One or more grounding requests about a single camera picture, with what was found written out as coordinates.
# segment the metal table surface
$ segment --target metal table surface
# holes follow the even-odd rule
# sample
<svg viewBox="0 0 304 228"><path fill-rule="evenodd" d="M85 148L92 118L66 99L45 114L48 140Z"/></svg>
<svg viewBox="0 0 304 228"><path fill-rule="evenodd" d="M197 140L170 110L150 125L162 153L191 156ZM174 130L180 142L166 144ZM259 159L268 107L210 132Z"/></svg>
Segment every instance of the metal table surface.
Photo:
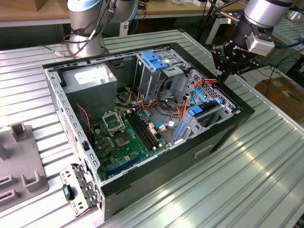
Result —
<svg viewBox="0 0 304 228"><path fill-rule="evenodd" d="M272 35L286 44L293 44L300 41L299 36L301 34L304 34L304 21L295 23L287 18L282 18L272 32ZM301 49L304 49L304 45L298 45L293 48L300 51Z"/></svg>
<svg viewBox="0 0 304 228"><path fill-rule="evenodd" d="M177 42L216 73L210 53L177 30L105 42L111 52ZM292 227L303 214L304 129L231 76L227 85L256 112L217 152L106 223L96 209L75 219L59 172L76 160L41 67L61 60L41 47L0 52L0 127L32 126L50 187L0 213L0 227Z"/></svg>

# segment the motherboard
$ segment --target motherboard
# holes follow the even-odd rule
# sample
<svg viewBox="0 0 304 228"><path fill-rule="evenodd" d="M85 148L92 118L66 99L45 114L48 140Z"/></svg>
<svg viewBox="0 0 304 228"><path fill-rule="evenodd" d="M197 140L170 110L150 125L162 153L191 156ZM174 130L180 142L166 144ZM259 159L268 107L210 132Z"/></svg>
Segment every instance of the motherboard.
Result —
<svg viewBox="0 0 304 228"><path fill-rule="evenodd" d="M143 110L119 113L117 117L107 115L93 124L95 142L92 145L101 163L97 170L101 180L111 178L169 148L159 133L153 134L153 123ZM120 125L125 129L115 133L111 131Z"/></svg>

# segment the blue plastic latch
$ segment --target blue plastic latch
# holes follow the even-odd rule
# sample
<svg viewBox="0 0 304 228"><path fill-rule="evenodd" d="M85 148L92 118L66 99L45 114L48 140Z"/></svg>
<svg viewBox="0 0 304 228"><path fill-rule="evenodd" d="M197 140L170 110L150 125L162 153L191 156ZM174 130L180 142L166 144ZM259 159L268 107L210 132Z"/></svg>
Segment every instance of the blue plastic latch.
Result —
<svg viewBox="0 0 304 228"><path fill-rule="evenodd" d="M190 115L192 115L192 116L194 116L194 115L196 115L196 114L198 114L198 113L201 113L202 111L203 111L203 110L202 110L199 106L195 106L195 107L189 109L189 113L190 113Z"/></svg>
<svg viewBox="0 0 304 228"><path fill-rule="evenodd" d="M216 103L218 103L218 104L222 103L222 100L219 99L218 97L215 98L215 101L216 101Z"/></svg>
<svg viewBox="0 0 304 228"><path fill-rule="evenodd" d="M68 195L68 189L65 187L65 194Z"/></svg>
<svg viewBox="0 0 304 228"><path fill-rule="evenodd" d="M142 53L142 57L155 71L168 68L168 65L163 63L159 56L151 51Z"/></svg>
<svg viewBox="0 0 304 228"><path fill-rule="evenodd" d="M175 140L177 140L177 138L179 137L179 135L180 135L180 133L181 133L182 128L184 127L184 125L185 125L185 122L183 121L183 122L181 123L181 125L180 125L179 130L177 131L177 133L176 133L176 135L175 135L175 137L174 137Z"/></svg>

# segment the yellow wire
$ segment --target yellow wire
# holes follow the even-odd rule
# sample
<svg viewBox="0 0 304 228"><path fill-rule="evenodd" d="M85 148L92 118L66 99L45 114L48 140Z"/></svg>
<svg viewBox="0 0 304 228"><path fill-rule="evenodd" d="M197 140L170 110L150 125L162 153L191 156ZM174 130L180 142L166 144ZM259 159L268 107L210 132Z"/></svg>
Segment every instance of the yellow wire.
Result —
<svg viewBox="0 0 304 228"><path fill-rule="evenodd" d="M126 106L126 105L128 105L129 103L130 103L130 101L131 101L131 97L132 97L132 91L130 91L130 94L129 94L129 99L126 101L126 103L123 103L122 105L123 106Z"/></svg>

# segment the ram slot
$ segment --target ram slot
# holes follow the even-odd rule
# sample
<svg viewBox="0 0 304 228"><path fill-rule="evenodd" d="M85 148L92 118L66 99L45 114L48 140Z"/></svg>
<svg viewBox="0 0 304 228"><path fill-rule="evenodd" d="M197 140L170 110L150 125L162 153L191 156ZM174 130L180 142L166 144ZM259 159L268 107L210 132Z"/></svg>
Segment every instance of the ram slot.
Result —
<svg viewBox="0 0 304 228"><path fill-rule="evenodd" d="M152 150L153 147L157 147L158 143L152 134L148 131L146 126L142 123L141 119L136 114L128 114L126 116L127 120L130 122L132 128L135 130L137 135L140 137L142 142L148 148L148 150Z"/></svg>

